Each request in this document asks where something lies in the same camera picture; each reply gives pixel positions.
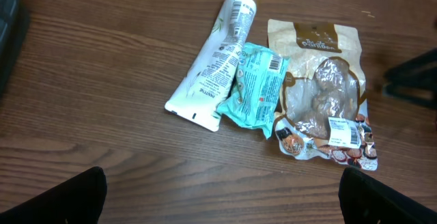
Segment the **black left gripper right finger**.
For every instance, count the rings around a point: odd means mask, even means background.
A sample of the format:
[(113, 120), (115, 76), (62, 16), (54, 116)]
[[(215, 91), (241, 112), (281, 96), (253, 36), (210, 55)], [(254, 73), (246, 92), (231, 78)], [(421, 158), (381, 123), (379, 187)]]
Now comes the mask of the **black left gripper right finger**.
[(345, 223), (436, 223), (436, 212), (348, 167), (339, 183), (339, 203)]

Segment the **beige dried fruit pouch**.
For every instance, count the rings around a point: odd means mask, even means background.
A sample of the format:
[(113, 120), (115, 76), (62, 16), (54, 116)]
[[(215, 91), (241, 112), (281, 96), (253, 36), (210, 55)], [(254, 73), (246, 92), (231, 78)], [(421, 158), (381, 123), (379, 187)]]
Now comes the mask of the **beige dried fruit pouch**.
[(375, 171), (378, 156), (357, 29), (270, 19), (268, 43), (290, 61), (274, 121), (282, 153)]

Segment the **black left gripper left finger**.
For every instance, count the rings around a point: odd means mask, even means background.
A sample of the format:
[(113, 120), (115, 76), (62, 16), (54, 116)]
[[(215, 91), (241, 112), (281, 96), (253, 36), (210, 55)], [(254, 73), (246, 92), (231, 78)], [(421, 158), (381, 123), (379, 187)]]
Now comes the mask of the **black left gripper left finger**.
[(107, 195), (101, 167), (83, 173), (1, 213), (2, 223), (96, 224)]

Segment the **white Pantene tube gold cap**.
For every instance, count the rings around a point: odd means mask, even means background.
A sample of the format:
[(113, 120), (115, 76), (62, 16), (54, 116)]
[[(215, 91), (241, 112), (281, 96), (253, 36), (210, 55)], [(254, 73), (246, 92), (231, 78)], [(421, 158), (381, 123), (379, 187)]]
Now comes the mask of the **white Pantene tube gold cap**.
[(257, 1), (224, 0), (210, 35), (166, 102), (166, 110), (213, 132), (219, 129), (221, 115), (216, 108), (228, 97)]

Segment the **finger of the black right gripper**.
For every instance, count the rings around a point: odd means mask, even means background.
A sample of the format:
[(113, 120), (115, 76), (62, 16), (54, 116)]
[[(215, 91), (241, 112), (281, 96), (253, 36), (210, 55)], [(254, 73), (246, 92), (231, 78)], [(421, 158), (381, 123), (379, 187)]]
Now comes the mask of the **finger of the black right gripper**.
[[(436, 110), (436, 48), (390, 68), (384, 78), (384, 94)], [(432, 97), (420, 98), (414, 90), (431, 92)]]

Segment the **teal snack packet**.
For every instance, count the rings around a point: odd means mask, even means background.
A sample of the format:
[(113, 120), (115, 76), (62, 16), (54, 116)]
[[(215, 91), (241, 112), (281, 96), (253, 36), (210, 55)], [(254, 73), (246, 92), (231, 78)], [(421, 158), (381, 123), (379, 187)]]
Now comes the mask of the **teal snack packet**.
[(240, 52), (235, 83), (217, 112), (241, 128), (262, 130), (270, 138), (279, 90), (290, 63), (271, 49), (247, 42)]

